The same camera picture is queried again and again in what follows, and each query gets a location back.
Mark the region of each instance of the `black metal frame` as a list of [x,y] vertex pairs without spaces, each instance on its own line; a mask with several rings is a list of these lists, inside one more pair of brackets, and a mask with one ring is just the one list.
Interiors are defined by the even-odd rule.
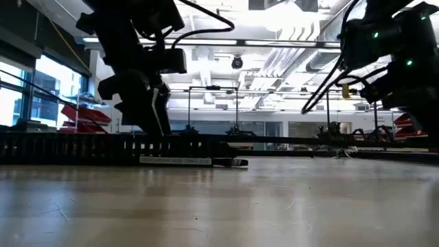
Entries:
[[[250,151],[230,149],[224,143],[293,143],[333,147],[430,148],[432,145],[367,141],[322,141],[287,137],[186,134],[153,138],[145,134],[0,134],[2,165],[141,165],[141,157],[234,159],[237,156],[333,157],[337,152]],[[354,152],[356,158],[439,163],[439,154]]]

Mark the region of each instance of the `glass window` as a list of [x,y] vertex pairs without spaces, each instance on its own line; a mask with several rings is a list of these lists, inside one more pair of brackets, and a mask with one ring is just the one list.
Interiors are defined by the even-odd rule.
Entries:
[[31,119],[51,127],[61,128],[63,123],[69,120],[61,113],[63,108],[64,104],[34,97],[32,99]]
[[320,133],[320,127],[327,129],[327,123],[289,122],[289,137],[314,138]]
[[177,131],[177,130],[186,130],[187,121],[183,120],[171,120],[171,130]]
[[61,96],[77,95],[81,92],[82,80],[79,73],[46,56],[41,56],[36,61],[34,83],[51,93]]
[[282,122],[266,122],[265,123],[265,136],[266,137],[281,137]]
[[13,126],[21,116],[23,94],[9,89],[0,89],[0,125]]
[[[4,62],[0,62],[0,70],[6,71],[8,73],[11,73],[12,75],[18,76],[18,77],[23,78],[23,79],[25,79],[25,76],[27,73],[26,71],[24,71],[22,69],[19,69],[17,67],[14,67],[14,66],[9,65],[9,64],[4,63]],[[23,86],[23,81],[21,81],[17,78],[14,78],[13,76],[10,76],[6,73],[2,73],[1,71],[0,71],[0,80],[2,82],[7,82],[7,83],[10,83],[10,84],[13,84],[16,86]]]

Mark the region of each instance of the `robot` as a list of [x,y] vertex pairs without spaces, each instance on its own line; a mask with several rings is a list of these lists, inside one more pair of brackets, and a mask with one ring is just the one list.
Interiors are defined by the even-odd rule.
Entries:
[[[348,7],[340,34],[341,56],[329,76],[305,104],[302,113],[308,113],[316,102],[334,85],[348,86],[362,82],[360,95],[372,104],[381,100],[383,107],[400,108],[408,112],[437,141],[439,128],[431,116],[431,107],[439,105],[439,57],[436,37],[429,18],[439,11],[435,5],[419,3],[403,10],[413,0],[368,0],[363,19],[347,21],[349,13],[359,0]],[[380,57],[391,55],[392,62],[363,78],[349,75]],[[336,69],[343,72],[331,83]],[[387,73],[368,83],[366,79]],[[346,78],[355,79],[340,84]],[[317,94],[327,86],[320,95]]]
[[[166,49],[165,37],[185,24],[173,0],[84,0],[92,14],[82,14],[76,27],[96,34],[115,75],[102,80],[98,91],[102,99],[119,94],[122,103],[115,108],[124,118],[150,136],[171,134],[166,105],[169,87],[162,73],[186,73],[185,53]],[[156,41],[143,47],[137,36]]]

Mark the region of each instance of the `black cable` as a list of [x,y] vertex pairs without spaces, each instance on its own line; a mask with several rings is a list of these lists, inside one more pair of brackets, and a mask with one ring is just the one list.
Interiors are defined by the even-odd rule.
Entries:
[[[346,10],[346,13],[344,14],[343,21],[342,21],[342,33],[341,33],[341,36],[343,36],[344,30],[346,29],[346,24],[348,22],[349,14],[352,12],[353,8],[357,5],[358,2],[359,2],[359,0],[354,0],[351,3],[351,5],[349,6],[349,8]],[[303,106],[302,114],[306,114],[306,113],[312,111],[314,106],[316,106],[318,104],[318,102],[323,98],[323,96],[331,88],[331,86],[333,86],[335,84],[335,83],[332,83],[332,84],[329,85],[330,87],[326,87],[325,90],[323,90],[323,92],[321,92],[321,94],[318,96],[318,99],[316,101],[314,101],[314,103],[311,103],[314,100],[314,98],[316,98],[317,94],[322,90],[324,85],[326,85],[326,83],[328,83],[328,81],[334,75],[335,70],[341,65],[341,63],[343,61],[344,52],[345,52],[344,48],[345,48],[345,46],[344,46],[344,43],[343,43],[343,45],[341,47],[340,57],[337,59],[337,62],[335,63],[334,67],[332,68],[331,72],[329,72],[328,76],[324,79],[323,83],[318,87],[318,89],[314,92],[314,94],[308,99],[307,103]]]
[[387,70],[387,67],[382,67],[382,68],[379,68],[379,69],[375,69],[374,71],[370,72],[369,74],[365,75],[362,78],[359,77],[359,76],[356,76],[356,75],[346,75],[344,78],[341,78],[340,80],[343,80],[343,79],[346,79],[346,78],[352,78],[352,79],[355,79],[355,81],[344,83],[344,84],[340,84],[339,83],[340,80],[339,80],[339,81],[335,82],[335,85],[338,86],[338,87],[342,87],[345,84],[347,84],[349,86],[352,86],[352,85],[357,84],[358,82],[361,82],[361,83],[363,83],[364,86],[369,86],[369,83],[367,82],[366,79],[371,78],[372,76],[378,75],[379,73],[384,72],[386,70]]
[[[343,84],[339,83],[341,80],[348,79],[348,78],[355,79],[355,80],[352,82],[343,83]],[[352,86],[352,85],[357,84],[358,82],[363,83],[364,86],[369,86],[369,83],[368,83],[368,81],[366,81],[365,78],[361,78],[361,77],[356,76],[356,75],[346,75],[343,78],[341,78],[340,80],[338,80],[338,82],[335,81],[335,85],[338,87],[343,87],[344,85]]]
[[[5,73],[6,75],[10,75],[10,76],[12,76],[13,78],[19,79],[20,81],[25,82],[25,83],[27,83],[27,84],[29,84],[29,85],[35,87],[36,89],[39,89],[39,90],[43,91],[44,93],[48,94],[49,96],[55,97],[57,100],[61,101],[61,102],[64,103],[66,106],[69,106],[69,107],[71,107],[72,109],[74,109],[74,110],[76,110],[77,112],[80,113],[80,109],[78,109],[78,108],[76,108],[75,106],[73,106],[72,103],[70,103],[70,102],[68,102],[68,101],[65,101],[65,100],[61,99],[60,97],[58,97],[58,96],[54,95],[53,93],[51,93],[51,92],[49,92],[49,91],[47,91],[47,90],[45,90],[45,89],[43,89],[43,88],[41,88],[41,87],[35,85],[34,83],[32,83],[32,82],[30,82],[30,81],[28,81],[28,80],[24,80],[23,78],[20,78],[20,77],[18,77],[18,76],[16,76],[16,75],[12,75],[11,73],[6,72],[6,71],[1,70],[1,69],[0,69],[0,72]],[[102,127],[101,127],[101,126],[100,126],[100,125],[99,125],[99,124],[98,124],[93,118],[91,118],[91,117],[89,117],[89,116],[85,116],[85,118],[88,119],[88,120],[90,120],[93,124],[95,124],[95,125],[98,126],[99,128],[102,128]]]
[[[163,34],[163,38],[168,37],[172,32],[173,32],[173,29],[171,27]],[[149,41],[157,41],[157,37],[150,37],[150,36],[146,35],[144,32],[139,32],[139,34],[140,34],[140,36],[142,36],[142,38],[146,38]]]
[[225,19],[224,17],[222,17],[222,16],[220,16],[218,14],[215,14],[215,13],[213,13],[213,12],[203,8],[203,7],[201,7],[198,4],[196,4],[196,3],[192,3],[191,1],[187,1],[187,0],[179,0],[179,1],[184,3],[184,4],[186,4],[186,5],[191,6],[192,8],[195,8],[196,10],[199,10],[199,11],[207,14],[210,17],[213,17],[213,18],[217,19],[218,21],[221,21],[221,22],[229,25],[230,27],[223,28],[223,29],[206,29],[206,30],[196,30],[196,31],[192,31],[192,32],[187,32],[186,34],[181,35],[180,37],[178,37],[174,41],[174,43],[172,44],[172,47],[171,47],[172,49],[175,49],[177,44],[182,39],[187,38],[187,37],[192,36],[192,35],[196,35],[196,34],[211,34],[211,33],[220,33],[220,32],[231,32],[231,31],[233,31],[235,29],[235,24],[233,24],[233,22],[229,21],[228,19]]

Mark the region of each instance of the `camera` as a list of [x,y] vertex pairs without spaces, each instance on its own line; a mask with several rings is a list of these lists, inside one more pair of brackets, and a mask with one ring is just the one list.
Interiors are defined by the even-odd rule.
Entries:
[[244,62],[241,59],[241,56],[235,56],[235,58],[232,61],[232,68],[233,69],[240,69],[244,65]]

